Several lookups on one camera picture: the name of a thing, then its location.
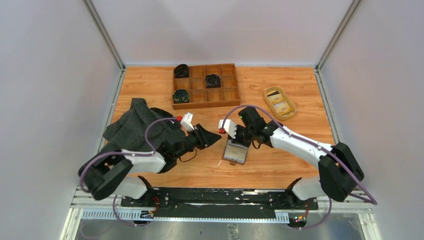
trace black roll of tape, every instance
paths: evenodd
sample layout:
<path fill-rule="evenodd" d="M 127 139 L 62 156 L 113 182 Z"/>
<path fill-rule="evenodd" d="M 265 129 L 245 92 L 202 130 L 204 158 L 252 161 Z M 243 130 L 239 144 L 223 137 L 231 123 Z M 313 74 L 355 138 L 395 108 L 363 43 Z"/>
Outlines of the black roll of tape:
<path fill-rule="evenodd" d="M 190 101 L 190 93 L 185 89 L 178 89 L 172 94 L 173 103 L 185 104 Z"/>
<path fill-rule="evenodd" d="M 221 87 L 221 78 L 216 74 L 209 74 L 206 76 L 206 88 L 220 88 Z"/>
<path fill-rule="evenodd" d="M 188 78 L 190 76 L 190 68 L 187 64 L 180 64 L 174 68 L 173 75 L 176 79 Z"/>

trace wooden compartment box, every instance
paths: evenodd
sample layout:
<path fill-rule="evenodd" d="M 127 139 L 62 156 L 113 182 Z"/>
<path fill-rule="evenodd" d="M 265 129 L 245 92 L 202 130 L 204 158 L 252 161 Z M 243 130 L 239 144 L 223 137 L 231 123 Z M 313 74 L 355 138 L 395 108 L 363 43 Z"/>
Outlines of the wooden compartment box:
<path fill-rule="evenodd" d="M 234 63 L 189 66 L 189 77 L 173 78 L 173 91 L 185 89 L 190 102 L 172 103 L 174 110 L 240 105 L 239 81 Z M 206 88 L 206 76 L 219 75 L 221 87 Z"/>

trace enclosure wall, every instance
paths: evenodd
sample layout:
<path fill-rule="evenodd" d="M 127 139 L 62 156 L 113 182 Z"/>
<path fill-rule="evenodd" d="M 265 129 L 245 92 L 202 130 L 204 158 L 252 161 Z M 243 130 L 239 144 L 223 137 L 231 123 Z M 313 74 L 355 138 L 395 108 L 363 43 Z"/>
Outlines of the enclosure wall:
<path fill-rule="evenodd" d="M 423 233 L 423 11 L 418 0 L 363 0 L 322 71 L 384 240 Z"/>
<path fill-rule="evenodd" d="M 0 3 L 0 239 L 57 240 L 120 70 L 80 0 Z"/>
<path fill-rule="evenodd" d="M 127 65 L 315 65 L 352 0 L 93 0 Z"/>

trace wooden table surface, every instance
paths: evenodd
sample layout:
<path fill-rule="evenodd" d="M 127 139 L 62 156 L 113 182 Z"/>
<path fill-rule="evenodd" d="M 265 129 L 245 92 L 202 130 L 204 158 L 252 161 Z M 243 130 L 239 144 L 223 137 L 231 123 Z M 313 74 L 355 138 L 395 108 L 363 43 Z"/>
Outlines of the wooden table surface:
<path fill-rule="evenodd" d="M 297 113 L 281 121 L 291 130 L 314 140 L 333 144 L 321 94 L 311 67 L 237 67 L 241 104 L 253 104 L 269 110 L 262 93 L 266 88 L 280 86 L 297 108 Z M 182 116 L 193 113 L 193 125 L 201 124 L 206 130 L 219 133 L 218 122 L 233 107 L 214 107 L 173 110 L 173 67 L 128 67 L 124 76 L 112 122 L 130 108 L 132 98 L 144 98 L 150 108 L 160 108 Z M 230 119 L 242 122 L 234 112 Z M 261 114 L 265 121 L 270 119 Z M 227 135 L 209 148 L 197 151 L 189 162 L 177 163 L 172 170 L 162 173 L 142 173 L 154 187 L 211 187 L 283 189 L 299 177 L 318 174 L 313 166 L 281 149 L 249 149 L 245 165 L 230 165 L 222 159 Z M 187 153 L 182 160 L 194 155 Z"/>

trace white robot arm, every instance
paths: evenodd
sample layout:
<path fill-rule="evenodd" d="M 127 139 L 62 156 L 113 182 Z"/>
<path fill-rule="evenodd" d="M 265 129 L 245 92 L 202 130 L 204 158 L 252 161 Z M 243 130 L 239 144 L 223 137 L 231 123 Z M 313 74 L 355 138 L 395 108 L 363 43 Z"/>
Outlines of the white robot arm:
<path fill-rule="evenodd" d="M 165 173 L 177 165 L 177 159 L 194 149 L 205 149 L 221 139 L 221 136 L 205 130 L 200 124 L 191 124 L 193 115 L 178 119 L 187 130 L 174 130 L 154 152 L 134 152 L 120 149 L 108 143 L 97 155 L 78 171 L 82 182 L 94 199 L 102 200 L 110 195 L 141 198 L 150 184 L 146 179 L 127 177 L 131 173 Z"/>
<path fill-rule="evenodd" d="M 227 144 L 240 145 L 240 147 L 248 149 L 251 142 L 257 141 L 259 144 L 290 152 L 319 170 L 319 176 L 298 178 L 290 184 L 287 190 L 291 191 L 296 197 L 292 201 L 305 201 L 310 198 L 329 196 L 342 202 L 356 187 L 352 178 L 326 152 L 337 155 L 359 181 L 364 178 L 361 168 L 346 144 L 339 142 L 332 146 L 293 132 L 286 126 L 281 129 L 273 121 L 266 123 L 253 107 L 244 108 L 238 115 L 245 126 L 237 125 L 229 119 L 225 121 L 224 125 L 224 120 L 219 121 L 220 133 L 228 133 Z M 228 160 L 244 164 L 244 160 Z"/>

